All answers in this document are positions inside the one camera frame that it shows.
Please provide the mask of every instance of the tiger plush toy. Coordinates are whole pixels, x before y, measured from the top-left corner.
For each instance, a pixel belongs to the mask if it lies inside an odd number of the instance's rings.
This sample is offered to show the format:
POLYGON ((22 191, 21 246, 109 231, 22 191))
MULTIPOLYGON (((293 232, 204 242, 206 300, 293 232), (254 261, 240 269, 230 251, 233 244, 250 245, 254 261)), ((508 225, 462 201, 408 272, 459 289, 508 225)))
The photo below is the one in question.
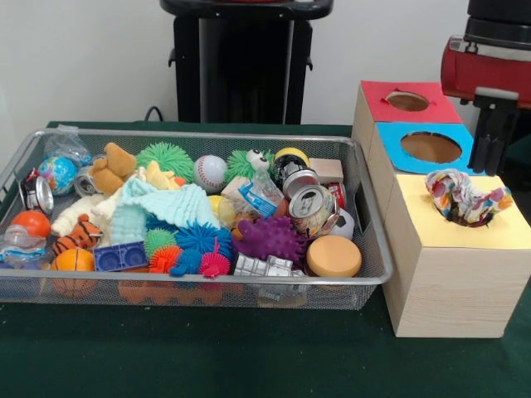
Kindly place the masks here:
POLYGON ((56 240, 51 248, 55 255, 76 247, 90 249, 98 244, 102 235, 101 229, 89 221, 89 216, 81 214, 72 232, 56 240))

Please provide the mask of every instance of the red machine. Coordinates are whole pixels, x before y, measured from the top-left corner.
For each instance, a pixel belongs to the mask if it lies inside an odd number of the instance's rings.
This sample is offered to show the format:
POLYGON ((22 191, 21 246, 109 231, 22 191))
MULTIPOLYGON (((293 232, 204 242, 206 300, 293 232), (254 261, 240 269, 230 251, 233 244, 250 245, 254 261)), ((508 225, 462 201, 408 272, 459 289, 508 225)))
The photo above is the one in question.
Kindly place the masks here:
POLYGON ((448 41, 441 83, 446 95, 481 109, 469 167, 503 167, 521 109, 531 109, 531 2, 470 0, 465 36, 448 41))

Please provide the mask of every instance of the wire mesh basket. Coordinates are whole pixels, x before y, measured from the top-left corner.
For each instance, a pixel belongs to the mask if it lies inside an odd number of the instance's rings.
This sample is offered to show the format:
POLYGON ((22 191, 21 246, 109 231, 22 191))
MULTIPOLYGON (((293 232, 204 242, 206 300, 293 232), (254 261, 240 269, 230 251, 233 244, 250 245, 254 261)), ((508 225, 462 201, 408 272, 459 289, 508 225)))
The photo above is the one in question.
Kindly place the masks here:
MULTIPOLYGON (((45 129, 28 136, 0 175, 1 233, 24 210, 17 182, 41 163, 46 141, 54 132, 45 129)), ((361 148, 348 138, 88 129, 80 130, 79 135, 93 154, 103 153, 108 142, 139 153, 151 143, 164 141, 179 145, 192 159, 204 154, 228 158, 234 149, 275 152, 284 147, 299 148, 312 158, 340 159, 346 210, 356 221, 353 241, 362 252, 362 268, 353 278, 231 275, 214 280, 201 275, 177 279, 167 274, 135 272, 0 269, 2 302, 360 309, 376 286, 391 277, 392 260, 365 159, 361 148)), ((75 194, 56 198, 51 219, 77 199, 75 194)), ((48 241, 48 260, 53 239, 48 241)))

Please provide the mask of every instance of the purple rubber toy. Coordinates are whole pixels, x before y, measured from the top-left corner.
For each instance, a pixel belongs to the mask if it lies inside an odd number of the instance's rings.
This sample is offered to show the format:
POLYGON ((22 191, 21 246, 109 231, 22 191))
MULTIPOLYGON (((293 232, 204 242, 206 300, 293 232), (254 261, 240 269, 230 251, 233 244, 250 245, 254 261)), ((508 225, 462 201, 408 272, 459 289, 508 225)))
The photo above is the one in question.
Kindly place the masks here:
POLYGON ((238 223, 238 230, 243 240, 233 239, 232 244, 244 255, 260 260, 267 260, 268 255, 273 255, 299 262, 306 253, 307 240, 297 233, 289 217, 260 219, 254 224, 242 220, 238 223))

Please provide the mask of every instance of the green spiky ball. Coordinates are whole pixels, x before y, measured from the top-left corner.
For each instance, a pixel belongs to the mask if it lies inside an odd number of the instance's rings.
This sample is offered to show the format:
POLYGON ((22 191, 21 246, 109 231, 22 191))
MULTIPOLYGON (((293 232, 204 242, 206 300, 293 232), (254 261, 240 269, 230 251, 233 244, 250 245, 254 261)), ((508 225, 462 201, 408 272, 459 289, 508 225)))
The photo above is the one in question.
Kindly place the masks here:
POLYGON ((177 241, 173 237, 173 234, 169 231, 157 228, 155 230, 148 231, 144 239, 144 250, 148 258, 151 258, 155 250, 165 246, 176 245, 177 241))
MULTIPOLYGON (((269 174, 273 175, 273 160, 275 155, 270 151, 264 152, 264 158, 269 162, 269 174)), ((227 159, 227 172, 225 181, 232 181, 235 177, 247 177, 250 180, 255 176, 255 169, 247 162, 247 151, 232 151, 227 159)))
POLYGON ((186 151, 171 143, 152 143, 136 157, 138 166, 148 167, 155 160, 163 172, 174 172, 187 183, 193 182, 193 160, 186 151))

